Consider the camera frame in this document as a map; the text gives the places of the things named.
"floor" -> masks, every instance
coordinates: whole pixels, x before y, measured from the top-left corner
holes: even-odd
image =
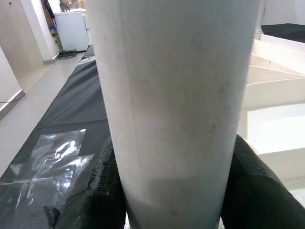
[[[84,53],[58,60],[24,83],[26,96],[0,121],[0,176],[18,153]]]

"plastic wrap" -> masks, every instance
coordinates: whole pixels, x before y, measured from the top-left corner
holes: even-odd
[[[78,65],[82,65],[82,64],[84,64],[84,63],[89,63],[89,62],[91,62],[91,61],[95,61],[95,56],[91,56],[91,57],[88,57],[88,58],[86,58],[86,59],[82,59],[82,60],[77,64],[77,66],[78,66]]]
[[[81,172],[56,229],[123,229],[124,194],[110,137]]]
[[[0,182],[1,229],[48,229],[93,155],[78,156],[85,129],[41,135],[25,163]]]

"clear plastic sheet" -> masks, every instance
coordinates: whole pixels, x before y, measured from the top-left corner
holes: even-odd
[[[91,57],[82,59],[82,60],[77,64],[77,66],[82,65],[82,64],[84,64],[84,63],[89,63],[89,62],[91,62],[91,61],[95,61],[95,56],[91,56]]]
[[[78,156],[85,129],[41,135],[28,160],[10,165],[13,182],[0,182],[1,229],[49,229],[93,155]]]

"baseboard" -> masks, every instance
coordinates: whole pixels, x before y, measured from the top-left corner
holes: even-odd
[[[11,109],[20,101],[20,99],[25,95],[25,92],[21,89],[19,90],[9,101],[15,101],[10,102],[6,104],[2,104],[3,106],[0,108],[0,121],[10,112]]]
[[[58,53],[56,56],[54,56],[53,59],[47,60],[47,61],[43,61],[43,63],[44,63],[44,64],[52,64],[52,63],[55,63],[55,62],[57,61],[57,59],[58,59],[58,55],[59,55],[59,53]]]

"white cylindrical pillar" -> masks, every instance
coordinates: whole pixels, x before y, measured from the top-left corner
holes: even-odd
[[[260,7],[258,10],[258,16],[257,16],[256,28],[255,28],[255,38],[256,39],[259,39],[260,36],[263,34],[262,22],[263,22],[265,9],[266,9],[266,0],[259,0],[259,1],[260,1]]]
[[[132,229],[212,229],[259,1],[88,0]]]

